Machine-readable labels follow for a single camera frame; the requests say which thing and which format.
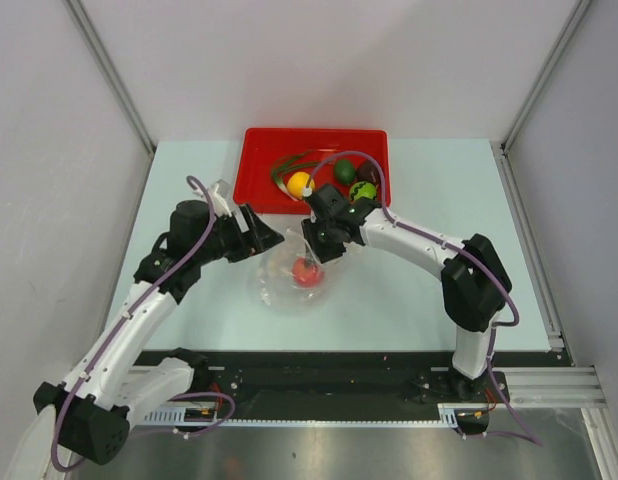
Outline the red fake tomato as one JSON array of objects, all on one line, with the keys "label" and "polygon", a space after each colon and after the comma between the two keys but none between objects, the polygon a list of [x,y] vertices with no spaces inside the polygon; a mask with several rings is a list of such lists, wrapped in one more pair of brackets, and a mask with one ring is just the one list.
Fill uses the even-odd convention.
[{"label": "red fake tomato", "polygon": [[298,258],[292,266],[292,277],[295,284],[302,288],[318,286],[323,278],[323,270],[306,258]]}]

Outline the clear zip top bag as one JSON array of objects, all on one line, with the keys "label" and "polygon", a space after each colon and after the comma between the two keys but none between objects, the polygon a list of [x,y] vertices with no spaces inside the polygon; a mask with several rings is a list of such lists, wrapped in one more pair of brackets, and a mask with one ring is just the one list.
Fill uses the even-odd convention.
[{"label": "clear zip top bag", "polygon": [[260,255],[249,273],[249,299],[281,315],[302,315],[322,304],[349,267],[344,257],[323,263],[298,227],[283,232],[284,241]]}]

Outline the green fake ball fruit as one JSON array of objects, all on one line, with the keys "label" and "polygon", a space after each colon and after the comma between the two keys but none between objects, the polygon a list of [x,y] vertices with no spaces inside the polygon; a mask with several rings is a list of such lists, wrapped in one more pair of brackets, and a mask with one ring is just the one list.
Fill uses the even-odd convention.
[{"label": "green fake ball fruit", "polygon": [[349,199],[351,202],[356,202],[361,198],[376,200],[377,196],[377,187],[368,181],[358,181],[349,189]]}]

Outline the yellow fake lemon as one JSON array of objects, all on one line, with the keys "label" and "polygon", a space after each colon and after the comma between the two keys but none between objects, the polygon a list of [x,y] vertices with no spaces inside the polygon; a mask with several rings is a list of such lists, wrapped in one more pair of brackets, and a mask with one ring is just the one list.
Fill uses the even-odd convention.
[{"label": "yellow fake lemon", "polygon": [[311,190],[315,188],[314,179],[305,171],[294,172],[286,183],[286,189],[289,195],[298,200],[303,198],[303,191],[305,188],[310,188]]}]

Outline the dark green fake lime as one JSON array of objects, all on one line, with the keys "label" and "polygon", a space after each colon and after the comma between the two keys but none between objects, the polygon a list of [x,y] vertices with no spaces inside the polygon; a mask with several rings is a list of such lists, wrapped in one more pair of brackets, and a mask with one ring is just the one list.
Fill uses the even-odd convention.
[{"label": "dark green fake lime", "polygon": [[356,181],[356,167],[347,158],[338,159],[333,166],[335,180],[344,186],[352,185]]}]

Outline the dark red fake fruit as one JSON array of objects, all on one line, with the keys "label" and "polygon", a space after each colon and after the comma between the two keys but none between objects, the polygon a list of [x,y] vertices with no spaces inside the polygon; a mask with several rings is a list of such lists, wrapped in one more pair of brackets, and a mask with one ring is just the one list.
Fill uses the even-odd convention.
[{"label": "dark red fake fruit", "polygon": [[384,181],[384,172],[381,167],[370,160],[363,161],[356,169],[356,177],[359,181],[365,181],[379,186]]}]

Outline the green fake chive sprig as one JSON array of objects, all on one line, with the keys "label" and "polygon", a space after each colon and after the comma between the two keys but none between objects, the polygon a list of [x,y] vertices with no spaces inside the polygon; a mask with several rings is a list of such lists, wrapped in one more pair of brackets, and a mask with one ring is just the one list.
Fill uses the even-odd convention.
[{"label": "green fake chive sprig", "polygon": [[311,171],[322,160],[334,153],[334,150],[310,149],[300,153],[284,155],[275,160],[270,167],[270,178],[275,186],[286,187],[286,177],[296,171]]}]

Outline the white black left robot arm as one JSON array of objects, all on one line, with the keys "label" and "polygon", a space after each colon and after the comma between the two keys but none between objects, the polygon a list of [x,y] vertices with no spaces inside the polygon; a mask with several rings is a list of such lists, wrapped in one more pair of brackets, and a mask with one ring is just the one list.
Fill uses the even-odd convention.
[{"label": "white black left robot arm", "polygon": [[157,327],[180,305],[201,278],[205,265],[237,263],[284,240],[253,209],[214,210],[211,202],[187,200],[171,213],[162,233],[134,273],[118,319],[57,385],[44,382],[34,394],[38,411],[56,410],[51,452],[59,447],[98,465],[110,462],[132,429],[163,403],[183,394],[196,400],[210,387],[207,362],[177,349],[141,379],[126,384]]}]

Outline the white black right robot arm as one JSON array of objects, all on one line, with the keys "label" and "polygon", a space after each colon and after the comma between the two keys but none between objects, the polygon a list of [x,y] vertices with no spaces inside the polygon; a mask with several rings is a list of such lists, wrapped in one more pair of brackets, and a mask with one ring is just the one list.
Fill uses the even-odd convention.
[{"label": "white black right robot arm", "polygon": [[331,184],[304,187],[302,199],[311,209],[302,222],[303,236],[321,263],[342,257],[348,244],[357,244],[393,254],[441,282],[444,310],[456,325],[449,388],[462,401],[482,394],[493,331],[512,290],[492,242],[480,234],[460,240],[427,230],[401,220],[377,200],[351,202]]}]

